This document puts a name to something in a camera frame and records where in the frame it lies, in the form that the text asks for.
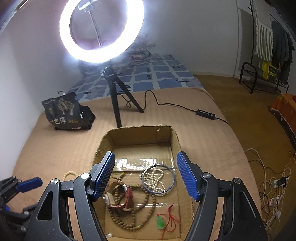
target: wooden floor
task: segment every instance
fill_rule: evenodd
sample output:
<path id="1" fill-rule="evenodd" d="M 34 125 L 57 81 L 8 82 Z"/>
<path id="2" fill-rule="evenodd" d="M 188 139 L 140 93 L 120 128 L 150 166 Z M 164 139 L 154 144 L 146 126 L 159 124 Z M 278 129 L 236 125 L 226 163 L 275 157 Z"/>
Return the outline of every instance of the wooden floor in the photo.
<path id="1" fill-rule="evenodd" d="M 290 160 L 289 151 L 293 154 L 294 149 L 282 126 L 268 111 L 268 106 L 272 105 L 277 95 L 262 92 L 254 92 L 251 95 L 249 90 L 240 85 L 236 79 L 230 77 L 195 76 L 216 100 L 216 104 L 232 127 L 243 149 L 256 149 L 265 166 L 271 167 L 276 173 L 283 171 L 284 166 Z M 256 156 L 250 152 L 247 152 L 246 155 L 249 160 L 256 159 Z M 250 166 L 259 188 L 264 181 L 263 168 L 256 162 L 251 162 Z M 275 230 L 278 233 L 282 229 L 296 207 L 296 164 L 293 159 L 289 167 L 292 173 L 283 201 L 280 222 L 274 221 L 271 233 L 274 233 Z M 277 179 L 281 177 L 269 169 L 266 170 L 266 176 L 267 180 L 271 177 Z"/>

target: blue checkered mattress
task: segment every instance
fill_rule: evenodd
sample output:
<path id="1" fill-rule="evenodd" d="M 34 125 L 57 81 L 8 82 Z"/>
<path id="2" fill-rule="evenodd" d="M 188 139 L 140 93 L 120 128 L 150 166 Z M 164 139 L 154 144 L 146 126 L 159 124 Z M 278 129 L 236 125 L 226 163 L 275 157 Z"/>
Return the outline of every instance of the blue checkered mattress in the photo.
<path id="1" fill-rule="evenodd" d="M 203 88 L 199 80 L 172 55 L 154 54 L 148 63 L 115 70 L 130 92 L 172 87 Z M 121 88 L 116 85 L 118 93 Z M 107 80 L 100 72 L 84 76 L 69 92 L 76 92 L 80 102 L 109 96 Z"/>

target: plastic bag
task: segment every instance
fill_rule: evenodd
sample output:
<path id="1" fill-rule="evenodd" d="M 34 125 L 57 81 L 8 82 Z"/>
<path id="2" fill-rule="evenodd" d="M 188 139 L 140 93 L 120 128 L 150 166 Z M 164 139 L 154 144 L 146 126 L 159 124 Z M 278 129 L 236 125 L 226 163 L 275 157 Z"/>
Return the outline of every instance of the plastic bag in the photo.
<path id="1" fill-rule="evenodd" d="M 45 115 L 56 130 L 89 130 L 95 115 L 88 106 L 80 105 L 75 92 L 42 101 Z"/>

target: cardboard box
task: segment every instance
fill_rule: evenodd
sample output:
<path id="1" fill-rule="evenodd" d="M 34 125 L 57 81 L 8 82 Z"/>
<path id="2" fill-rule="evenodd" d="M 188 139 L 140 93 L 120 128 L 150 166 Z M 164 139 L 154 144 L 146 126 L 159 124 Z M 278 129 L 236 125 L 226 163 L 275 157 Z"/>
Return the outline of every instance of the cardboard box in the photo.
<path id="1" fill-rule="evenodd" d="M 176 182 L 173 188 L 162 197 L 156 197 L 157 205 L 149 221 L 140 229 L 127 231 L 116 225 L 110 218 L 105 202 L 101 199 L 94 203 L 99 221 L 105 234 L 111 233 L 114 237 L 109 240 L 159 240 L 162 236 L 162 230 L 157 229 L 156 214 L 168 213 L 168 207 L 174 203 L 171 214 L 176 216 L 180 224 L 174 232 L 165 232 L 164 239 L 184 240 L 193 219 L 192 199 L 188 195 L 181 175 L 176 166 L 176 156 L 181 150 L 177 134 L 171 126 L 138 126 L 124 127 L 110 130 L 102 139 L 96 152 L 94 164 L 100 163 L 107 151 L 113 151 L 115 154 L 115 167 L 112 175 L 119 177 L 125 172 L 123 182 L 127 185 L 141 184 L 139 175 L 153 164 L 165 164 L 172 167 Z M 172 176 L 168 170 L 164 171 L 164 177 L 161 179 L 166 188 L 172 183 Z M 133 202 L 136 206 L 141 204 L 144 199 L 144 193 L 133 191 Z M 148 205 L 136 213 L 136 225 L 140 224 L 150 211 L 152 198 L 149 197 Z M 122 212 L 121 219 L 125 223 L 131 223 L 131 215 Z"/>

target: beige blanket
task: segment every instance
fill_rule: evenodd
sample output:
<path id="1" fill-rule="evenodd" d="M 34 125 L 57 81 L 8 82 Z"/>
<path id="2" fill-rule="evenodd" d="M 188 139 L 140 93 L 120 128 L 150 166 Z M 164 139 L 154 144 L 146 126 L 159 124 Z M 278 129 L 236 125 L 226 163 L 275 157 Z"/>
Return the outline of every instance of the beige blanket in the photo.
<path id="1" fill-rule="evenodd" d="M 159 103 L 169 102 L 193 110 L 206 110 L 219 118 L 224 118 L 213 98 L 203 90 L 168 88 L 154 92 Z M 139 104 L 144 106 L 144 92 L 133 95 Z M 260 210 L 252 170 L 229 125 L 219 120 L 197 116 L 194 112 L 179 107 L 158 106 L 151 93 L 147 93 L 147 108 L 144 113 L 139 113 L 134 106 L 131 109 L 127 108 L 122 97 L 119 96 L 118 99 L 123 126 L 171 125 L 176 130 L 182 150 L 192 162 L 218 179 L 241 178 Z M 62 179 L 68 171 L 81 174 L 91 169 L 94 154 L 102 137 L 107 131 L 116 128 L 116 123 L 109 97 L 83 104 L 88 105 L 96 116 L 91 130 L 57 131 L 47 121 L 45 114 L 41 114 L 19 156 L 14 175 L 21 180 L 39 176 L 44 184 L 36 190 L 18 194 L 10 202 L 10 207 L 21 211 L 22 207 L 38 202 L 51 179 Z M 219 200 L 212 240 L 216 239 L 219 232 L 222 203 L 222 200 Z M 77 222 L 74 222 L 72 227 L 76 238 L 80 239 Z"/>

